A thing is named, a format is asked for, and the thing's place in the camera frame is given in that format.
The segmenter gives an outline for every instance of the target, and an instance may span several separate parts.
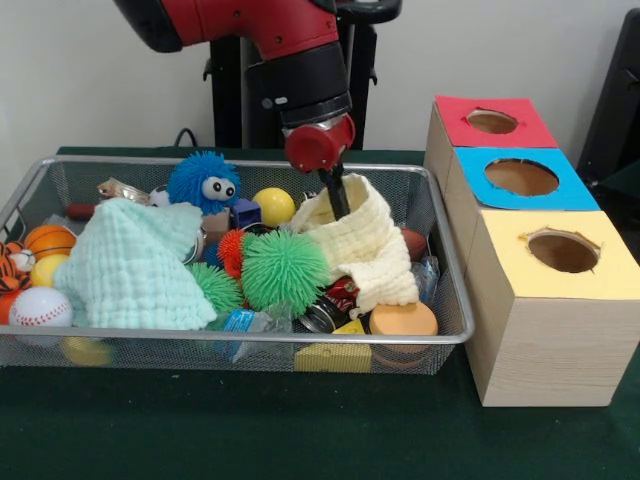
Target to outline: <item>red can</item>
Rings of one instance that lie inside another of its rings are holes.
[[[314,333],[332,333],[349,322],[359,291],[351,277],[342,277],[309,307],[300,323]]]

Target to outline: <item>shape sorter box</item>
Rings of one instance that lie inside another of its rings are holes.
[[[438,179],[463,271],[481,209],[599,209],[526,99],[437,97],[425,166]]]
[[[444,201],[463,268],[483,209],[599,210],[558,149],[455,148]]]
[[[530,100],[437,96],[425,166],[444,193],[454,147],[558,148]]]
[[[484,406],[605,406],[640,340],[640,268],[604,212],[483,210],[467,354]]]

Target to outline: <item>black cable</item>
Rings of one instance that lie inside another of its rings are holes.
[[[180,133],[178,133],[178,136],[176,137],[176,141],[173,142],[173,146],[179,147],[180,142],[182,141],[182,137],[184,137],[185,134],[189,136],[191,145],[198,148],[198,141],[196,140],[196,136],[193,134],[190,128],[183,128],[182,130],[180,130]]]

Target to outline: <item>cream knitted cloth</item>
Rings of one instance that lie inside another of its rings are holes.
[[[307,200],[291,220],[290,228],[307,232],[322,249],[332,281],[348,275],[360,289],[358,308],[370,312],[376,305],[406,305],[418,301],[409,251],[391,209],[369,181],[356,174],[343,178],[351,213],[334,220],[324,189]]]

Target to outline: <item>round hole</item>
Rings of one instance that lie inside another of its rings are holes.
[[[548,195],[558,189],[558,177],[539,163],[505,158],[487,165],[485,175],[495,186],[525,197]]]
[[[494,135],[505,135],[518,127],[518,121],[512,116],[480,108],[471,112],[467,120],[476,130]]]
[[[529,250],[545,265],[567,273],[591,270],[600,256],[599,249],[585,238],[560,231],[532,235],[529,237]]]

